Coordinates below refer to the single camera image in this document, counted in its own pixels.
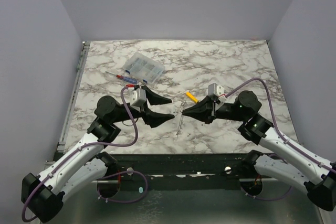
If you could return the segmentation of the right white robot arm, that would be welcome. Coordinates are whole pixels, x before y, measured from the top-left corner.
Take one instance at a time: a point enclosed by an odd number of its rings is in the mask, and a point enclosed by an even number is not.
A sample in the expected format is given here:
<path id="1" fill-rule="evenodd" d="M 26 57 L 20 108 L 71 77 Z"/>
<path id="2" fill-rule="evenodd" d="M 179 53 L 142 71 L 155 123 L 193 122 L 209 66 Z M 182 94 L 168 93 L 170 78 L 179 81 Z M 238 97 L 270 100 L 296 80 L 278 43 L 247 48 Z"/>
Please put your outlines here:
<path id="1" fill-rule="evenodd" d="M 275 124 L 259 114 L 261 103 L 251 91 L 242 91 L 233 103 L 225 103 L 222 94 L 211 94 L 194 106 L 183 110 L 206 124 L 215 119 L 241 122 L 238 131 L 246 140 L 279 156 L 279 160 L 251 151 L 241 164 L 246 177 L 256 174 L 273 177 L 304 192 L 308 199 L 326 211 L 335 209 L 335 163 L 293 142 Z"/>

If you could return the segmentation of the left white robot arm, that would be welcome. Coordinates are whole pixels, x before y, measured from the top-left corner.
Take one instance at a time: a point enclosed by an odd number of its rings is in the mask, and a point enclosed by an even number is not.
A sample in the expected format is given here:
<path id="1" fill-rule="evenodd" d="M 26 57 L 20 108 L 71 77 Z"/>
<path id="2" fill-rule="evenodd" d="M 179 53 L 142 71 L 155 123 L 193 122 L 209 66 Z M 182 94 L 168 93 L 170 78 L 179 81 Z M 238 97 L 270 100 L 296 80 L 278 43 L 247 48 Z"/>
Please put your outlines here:
<path id="1" fill-rule="evenodd" d="M 125 99 L 119 103 L 109 95 L 100 98 L 95 109 L 96 118 L 77 145 L 38 175 L 29 173 L 25 176 L 22 183 L 23 222 L 28 223 L 36 218 L 40 221 L 52 219 L 63 206 L 62 187 L 86 162 L 105 147 L 134 145 L 139 138 L 139 130 L 135 122 L 137 118 L 142 118 L 151 128 L 174 118 L 171 114 L 156 113 L 148 108 L 149 104 L 163 105 L 172 101 L 154 93 L 147 86 L 130 84 L 122 90 L 130 90 L 130 103 L 126 103 Z M 125 144 L 114 144 L 113 141 L 121 131 L 115 123 L 126 120 L 131 120 L 134 127 L 134 140 Z"/>

